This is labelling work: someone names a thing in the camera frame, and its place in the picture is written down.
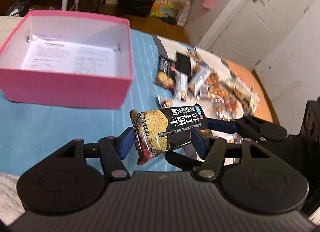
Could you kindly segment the white snack packet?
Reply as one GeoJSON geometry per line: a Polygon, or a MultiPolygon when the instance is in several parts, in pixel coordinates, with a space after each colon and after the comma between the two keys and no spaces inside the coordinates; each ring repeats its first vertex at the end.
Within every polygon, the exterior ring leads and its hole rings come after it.
{"type": "Polygon", "coordinates": [[[178,70],[175,70],[175,91],[174,98],[181,101],[187,100],[188,76],[178,70]]]}

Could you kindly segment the black soda cracker packet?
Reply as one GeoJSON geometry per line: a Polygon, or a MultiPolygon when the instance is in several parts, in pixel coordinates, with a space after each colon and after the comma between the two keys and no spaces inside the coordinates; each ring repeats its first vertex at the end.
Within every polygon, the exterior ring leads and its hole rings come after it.
{"type": "Polygon", "coordinates": [[[130,111],[136,136],[138,165],[191,144],[190,133],[199,128],[207,137],[212,136],[208,121],[199,104],[160,108],[145,112],[130,111]]]}

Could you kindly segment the orange bean snack bag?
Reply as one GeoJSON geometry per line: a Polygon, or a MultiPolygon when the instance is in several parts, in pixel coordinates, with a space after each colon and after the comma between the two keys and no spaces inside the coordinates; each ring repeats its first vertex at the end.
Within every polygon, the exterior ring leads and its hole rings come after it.
{"type": "Polygon", "coordinates": [[[220,81],[215,70],[212,70],[206,83],[208,85],[209,98],[217,104],[217,116],[227,121],[235,118],[238,110],[238,99],[231,91],[229,91],[227,86],[220,81]]]}
{"type": "Polygon", "coordinates": [[[188,83],[188,90],[195,97],[200,90],[201,85],[210,77],[212,70],[201,66],[188,83]]]}

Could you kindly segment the white door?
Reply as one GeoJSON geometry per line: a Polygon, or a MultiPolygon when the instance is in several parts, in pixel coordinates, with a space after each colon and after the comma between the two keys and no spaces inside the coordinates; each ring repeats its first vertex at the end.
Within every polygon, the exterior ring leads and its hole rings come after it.
{"type": "Polygon", "coordinates": [[[199,42],[253,70],[304,17],[315,0],[230,0],[199,42]]]}

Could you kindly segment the pink storage box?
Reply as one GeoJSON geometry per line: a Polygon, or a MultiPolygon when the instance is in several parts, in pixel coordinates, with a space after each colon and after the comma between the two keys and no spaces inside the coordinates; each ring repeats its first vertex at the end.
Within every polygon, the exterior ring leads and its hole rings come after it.
{"type": "Polygon", "coordinates": [[[34,10],[1,46],[1,90],[13,102],[119,109],[133,80],[125,18],[34,10]]]}

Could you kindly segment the colourful toy box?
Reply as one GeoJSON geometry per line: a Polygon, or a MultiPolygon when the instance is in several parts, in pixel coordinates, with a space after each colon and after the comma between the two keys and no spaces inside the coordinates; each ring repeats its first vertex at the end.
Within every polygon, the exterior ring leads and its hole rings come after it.
{"type": "Polygon", "coordinates": [[[176,10],[170,0],[155,0],[150,10],[149,16],[158,18],[174,17],[176,10]]]}

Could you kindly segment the white cracker snack bag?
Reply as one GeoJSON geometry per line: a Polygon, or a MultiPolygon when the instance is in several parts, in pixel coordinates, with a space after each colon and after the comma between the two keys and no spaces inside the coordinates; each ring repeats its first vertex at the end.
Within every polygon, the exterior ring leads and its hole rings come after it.
{"type": "Polygon", "coordinates": [[[260,103],[260,98],[255,90],[238,77],[229,79],[225,84],[241,102],[244,111],[255,114],[260,103]]]}

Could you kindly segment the printed paper sheet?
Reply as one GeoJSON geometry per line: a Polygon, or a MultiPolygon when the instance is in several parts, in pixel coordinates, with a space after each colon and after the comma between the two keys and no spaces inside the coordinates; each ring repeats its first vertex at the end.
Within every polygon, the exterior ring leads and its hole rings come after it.
{"type": "Polygon", "coordinates": [[[120,51],[32,35],[20,69],[115,77],[121,73],[120,51]]]}

